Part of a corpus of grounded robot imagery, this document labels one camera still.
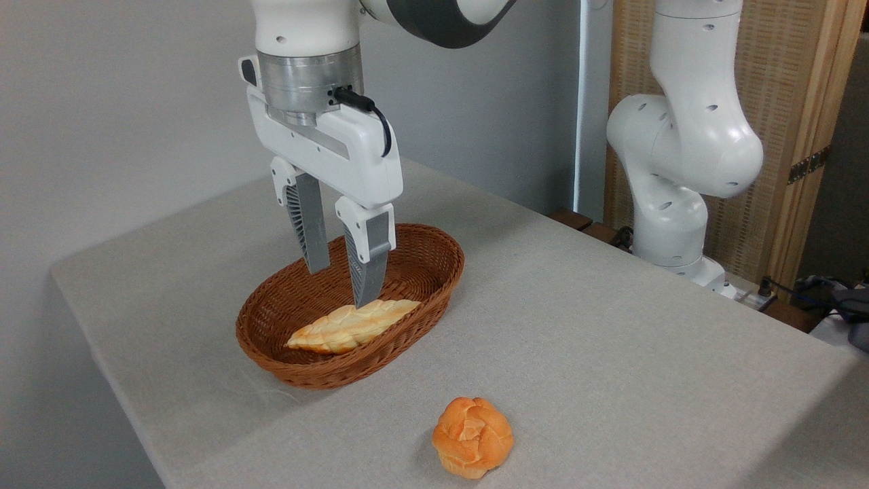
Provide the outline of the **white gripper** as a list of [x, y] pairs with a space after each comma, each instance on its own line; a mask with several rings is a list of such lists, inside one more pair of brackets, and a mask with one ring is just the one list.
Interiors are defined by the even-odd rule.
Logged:
[[387, 128], [376, 115], [349, 105], [317, 115], [314, 126], [277, 120], [267, 112], [258, 68], [251, 56], [239, 60], [255, 131], [277, 156], [271, 161], [274, 192], [291, 218], [308, 272], [330, 264], [322, 182], [345, 196], [335, 210], [344, 223], [354, 302], [366, 306], [379, 297], [389, 251], [396, 247], [394, 207], [388, 203], [403, 193], [397, 143], [384, 155]]

